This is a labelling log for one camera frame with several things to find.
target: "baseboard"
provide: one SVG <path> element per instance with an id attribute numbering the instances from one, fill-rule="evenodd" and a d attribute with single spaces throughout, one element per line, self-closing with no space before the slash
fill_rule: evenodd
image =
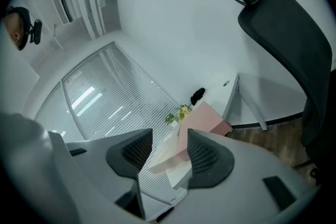
<path id="1" fill-rule="evenodd" d="M 287 117 L 284 117 L 284 118 L 267 121 L 266 124 L 267 124 L 267 126 L 270 126 L 270 125 L 274 125 L 274 124 L 279 124 L 279 123 L 283 123 L 283 122 L 287 122 L 287 121 L 296 120 L 296 119 L 301 118 L 301 117 L 302 117 L 302 112 L 291 115 L 291 116 L 287 116 Z M 254 127 L 260 127 L 260 124 L 258 122 L 256 122 L 256 123 L 249 123 L 249 124 L 232 125 L 233 129 L 254 128 Z"/>

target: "chair backrest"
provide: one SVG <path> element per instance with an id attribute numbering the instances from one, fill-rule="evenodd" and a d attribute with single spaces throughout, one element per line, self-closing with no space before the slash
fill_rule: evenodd
<path id="1" fill-rule="evenodd" d="M 243 0 L 241 28 L 273 55 L 307 96 L 303 146 L 318 136 L 327 107 L 332 52 L 322 30 L 296 0 Z"/>

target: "pink folder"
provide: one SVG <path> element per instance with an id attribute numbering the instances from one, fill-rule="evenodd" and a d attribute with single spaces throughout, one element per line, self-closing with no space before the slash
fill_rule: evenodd
<path id="1" fill-rule="evenodd" d="M 176 154 L 181 161 L 189 160 L 188 129 L 226 135 L 232 127 L 206 102 L 202 102 L 181 122 Z"/>

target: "window blinds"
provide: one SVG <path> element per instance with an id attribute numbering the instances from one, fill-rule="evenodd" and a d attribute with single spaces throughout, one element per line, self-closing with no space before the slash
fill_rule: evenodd
<path id="1" fill-rule="evenodd" d="M 61 134 L 66 143 L 84 140 L 70 114 L 60 83 L 46 99 L 35 120 L 48 131 Z"/>
<path id="2" fill-rule="evenodd" d="M 82 134 L 81 140 L 152 128 L 155 149 L 159 140 L 171 130 L 164 123 L 165 117 L 178 108 L 114 44 L 87 58 L 65 76 L 61 83 L 70 110 L 70 113 L 66 113 L 67 110 L 65 113 L 73 116 L 73 122 Z M 147 166 L 153 152 L 154 150 L 139 173 L 140 190 L 152 198 L 173 204 L 186 190 L 174 190 L 166 173 L 153 175 L 148 171 Z"/>

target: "white desk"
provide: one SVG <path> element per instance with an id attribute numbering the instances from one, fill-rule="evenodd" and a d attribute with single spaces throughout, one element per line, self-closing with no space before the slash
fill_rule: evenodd
<path id="1" fill-rule="evenodd" d="M 254 100 L 248 91 L 239 85 L 239 75 L 237 73 L 228 75 L 223 80 L 223 83 L 210 89 L 206 89 L 203 97 L 196 103 L 195 107 L 205 101 L 219 115 L 221 115 L 224 120 L 227 121 L 229 117 L 230 106 L 236 92 L 238 92 L 243 97 L 254 114 L 256 120 L 259 122 L 261 128 L 263 130 L 267 130 L 266 122 L 259 112 L 259 109 L 256 106 Z M 192 176 L 191 162 L 186 161 L 180 163 L 173 168 L 167 169 L 166 173 L 172 187 L 174 189 L 178 189 Z"/>

